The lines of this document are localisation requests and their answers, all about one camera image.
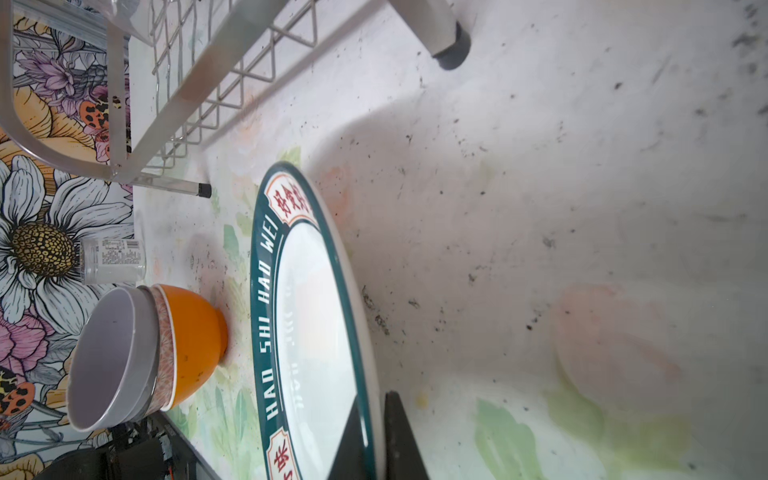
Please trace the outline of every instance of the wire grid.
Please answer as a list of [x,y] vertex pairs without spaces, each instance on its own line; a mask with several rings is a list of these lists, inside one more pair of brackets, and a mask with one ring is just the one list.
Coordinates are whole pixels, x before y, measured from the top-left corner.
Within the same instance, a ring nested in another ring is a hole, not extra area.
[[[217,86],[216,91],[161,148],[155,157],[161,162],[150,163],[147,168],[161,170],[162,173],[163,170],[175,167],[177,158],[187,156],[189,145],[198,145],[203,140],[203,130],[218,129],[222,107],[234,110],[242,108],[245,99],[245,78],[266,83],[273,82],[276,78],[275,45],[278,41],[288,38],[306,47],[315,47],[317,45],[315,4],[316,0],[306,0],[290,15],[283,27],[271,25],[268,32],[256,43],[256,46],[262,45],[253,59],[247,63],[245,58],[240,59],[237,67]],[[151,0],[150,38],[154,50],[152,75],[156,81],[155,113],[161,111],[176,88],[184,81],[186,73],[197,59],[197,53],[202,51],[205,45],[210,44],[216,34],[217,26],[229,14],[232,6],[233,0]],[[291,29],[308,13],[312,22],[311,40],[291,32]],[[201,32],[199,27],[205,28],[205,32]]]

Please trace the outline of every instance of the white plate with green rim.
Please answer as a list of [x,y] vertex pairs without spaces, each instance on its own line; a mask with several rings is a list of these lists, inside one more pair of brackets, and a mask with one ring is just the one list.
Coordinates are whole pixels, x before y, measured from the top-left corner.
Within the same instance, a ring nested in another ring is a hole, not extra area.
[[326,480],[344,449],[384,479],[379,381],[362,299],[331,216],[280,162],[259,189],[251,237],[253,366],[270,480]]

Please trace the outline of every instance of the white tabletop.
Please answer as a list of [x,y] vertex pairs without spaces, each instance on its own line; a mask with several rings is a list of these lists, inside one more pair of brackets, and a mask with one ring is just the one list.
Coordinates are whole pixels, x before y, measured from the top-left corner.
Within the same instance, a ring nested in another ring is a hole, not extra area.
[[333,213],[432,478],[762,478],[768,6],[747,3],[457,0],[472,52],[448,72],[387,4],[320,2],[324,46],[170,173],[213,198],[136,189],[146,282],[230,327],[174,421],[222,478],[264,478],[250,223],[285,158]]

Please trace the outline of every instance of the floral backdrop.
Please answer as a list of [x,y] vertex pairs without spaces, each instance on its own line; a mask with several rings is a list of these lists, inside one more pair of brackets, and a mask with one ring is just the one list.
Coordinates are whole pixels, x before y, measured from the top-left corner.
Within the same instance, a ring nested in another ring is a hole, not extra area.
[[[15,18],[14,28],[14,99],[24,125],[62,153],[108,162],[105,52],[28,18]],[[125,78],[127,91],[127,65]],[[72,449],[110,439],[68,426],[72,350],[114,287],[82,284],[77,243],[132,237],[132,192],[32,160],[2,129],[0,160],[0,480],[29,479]]]

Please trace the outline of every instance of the dish rack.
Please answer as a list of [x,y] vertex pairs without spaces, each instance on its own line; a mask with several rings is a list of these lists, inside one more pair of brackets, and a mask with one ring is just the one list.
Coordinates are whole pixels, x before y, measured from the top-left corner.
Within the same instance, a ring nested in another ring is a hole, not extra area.
[[[203,131],[220,126],[221,108],[243,107],[246,79],[266,83],[276,80],[278,42],[290,40],[308,48],[317,46],[316,1],[146,0],[151,13],[151,74],[155,78],[157,116],[138,142],[134,141],[130,153],[125,148],[126,118],[121,109],[125,104],[126,34],[105,22],[111,156],[108,164],[99,164],[51,149],[27,131],[14,114],[12,75],[20,47],[14,41],[13,2],[4,0],[0,2],[0,127],[30,156],[70,174],[210,197],[209,184],[171,178],[164,172],[173,168],[177,159],[186,157],[190,146],[201,143]],[[469,36],[445,0],[391,3],[443,68],[452,69],[462,63],[469,51]],[[64,10],[58,13],[60,23],[93,22],[93,15],[88,20],[72,18],[66,22],[64,16],[71,15],[71,10]],[[91,25],[88,30],[92,33],[98,27]]]

